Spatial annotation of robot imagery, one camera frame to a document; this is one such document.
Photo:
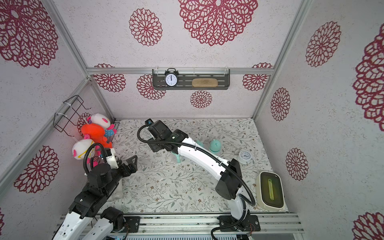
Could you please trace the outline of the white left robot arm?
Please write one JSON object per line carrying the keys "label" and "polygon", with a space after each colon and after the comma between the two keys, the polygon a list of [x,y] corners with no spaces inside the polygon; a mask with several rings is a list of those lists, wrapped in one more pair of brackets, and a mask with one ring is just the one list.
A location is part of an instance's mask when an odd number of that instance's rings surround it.
{"label": "white left robot arm", "polygon": [[[69,212],[53,237],[55,240],[79,239],[99,210],[121,186],[120,181],[137,171],[136,155],[122,161],[116,158],[114,149],[102,149],[101,152],[103,163],[95,166],[93,158],[85,161],[88,181],[69,207]],[[122,211],[108,207],[83,238],[104,240],[110,233],[137,233],[139,224],[139,217],[125,217]]]}

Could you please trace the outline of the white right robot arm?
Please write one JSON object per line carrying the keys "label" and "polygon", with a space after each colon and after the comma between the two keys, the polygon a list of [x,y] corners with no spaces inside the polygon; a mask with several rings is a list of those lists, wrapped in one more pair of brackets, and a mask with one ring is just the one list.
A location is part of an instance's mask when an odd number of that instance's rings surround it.
{"label": "white right robot arm", "polygon": [[246,231],[251,226],[251,213],[247,205],[254,207],[256,200],[243,180],[240,163],[236,159],[228,161],[212,154],[183,131],[171,131],[161,120],[146,120],[145,125],[139,128],[137,137],[148,144],[154,153],[166,150],[192,160],[218,181],[215,191],[227,200],[231,216],[227,222],[212,229],[211,233],[226,229]]}

